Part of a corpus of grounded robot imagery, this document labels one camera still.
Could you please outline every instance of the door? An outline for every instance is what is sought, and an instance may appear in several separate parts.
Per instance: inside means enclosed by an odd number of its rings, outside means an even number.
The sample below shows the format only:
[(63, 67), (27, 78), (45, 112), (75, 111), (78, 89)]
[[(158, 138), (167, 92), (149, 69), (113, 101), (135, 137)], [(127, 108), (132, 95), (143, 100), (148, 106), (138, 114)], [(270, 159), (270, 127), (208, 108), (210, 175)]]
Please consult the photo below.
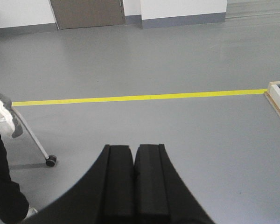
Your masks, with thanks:
[(125, 22), (122, 0), (51, 0), (51, 4), (60, 29)]

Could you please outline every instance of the wall baseboard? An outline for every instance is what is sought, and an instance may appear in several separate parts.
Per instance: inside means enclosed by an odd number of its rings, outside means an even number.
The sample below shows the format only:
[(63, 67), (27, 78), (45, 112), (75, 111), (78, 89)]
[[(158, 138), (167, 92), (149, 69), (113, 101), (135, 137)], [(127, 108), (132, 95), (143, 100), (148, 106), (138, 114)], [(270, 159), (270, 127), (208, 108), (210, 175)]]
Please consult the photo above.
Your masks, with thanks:
[(58, 28), (56, 23), (21, 26), (21, 27), (8, 27), (8, 28), (0, 28), (0, 36), (43, 33), (43, 32), (57, 31), (57, 30)]
[(143, 29), (147, 28), (161, 28), (161, 27), (174, 27), (203, 23), (225, 22), (226, 13), (212, 13), (201, 15), (187, 15), (169, 18), (158, 18), (142, 20)]
[(126, 18), (126, 24), (141, 24), (142, 16), (141, 15), (128, 15)]

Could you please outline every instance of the person's leg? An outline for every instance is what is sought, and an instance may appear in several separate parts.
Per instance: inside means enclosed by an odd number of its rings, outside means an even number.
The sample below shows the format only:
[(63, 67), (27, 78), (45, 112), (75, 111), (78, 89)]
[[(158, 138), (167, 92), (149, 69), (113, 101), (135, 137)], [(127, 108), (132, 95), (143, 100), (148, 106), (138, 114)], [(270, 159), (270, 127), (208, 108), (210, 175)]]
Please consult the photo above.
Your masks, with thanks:
[(11, 181), (6, 155), (0, 135), (0, 219), (15, 224), (26, 217), (29, 203), (20, 192), (19, 184)]

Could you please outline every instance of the floor tape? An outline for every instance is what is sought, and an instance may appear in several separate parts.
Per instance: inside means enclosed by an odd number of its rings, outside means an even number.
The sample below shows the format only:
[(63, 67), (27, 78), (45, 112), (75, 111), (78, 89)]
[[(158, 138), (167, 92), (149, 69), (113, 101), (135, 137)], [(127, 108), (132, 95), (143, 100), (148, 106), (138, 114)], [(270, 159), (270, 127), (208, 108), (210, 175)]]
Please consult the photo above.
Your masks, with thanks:
[(160, 95), (139, 95), (139, 96), (124, 96), (124, 97), (38, 100), (38, 101), (13, 102), (13, 106), (57, 105), (57, 104), (112, 102), (112, 101), (151, 100), (151, 99), (178, 99), (178, 98), (255, 95), (255, 94), (263, 94), (266, 90), (267, 89), (232, 90), (232, 91), (213, 91), (213, 92), (173, 93), (173, 94), (160, 94)]

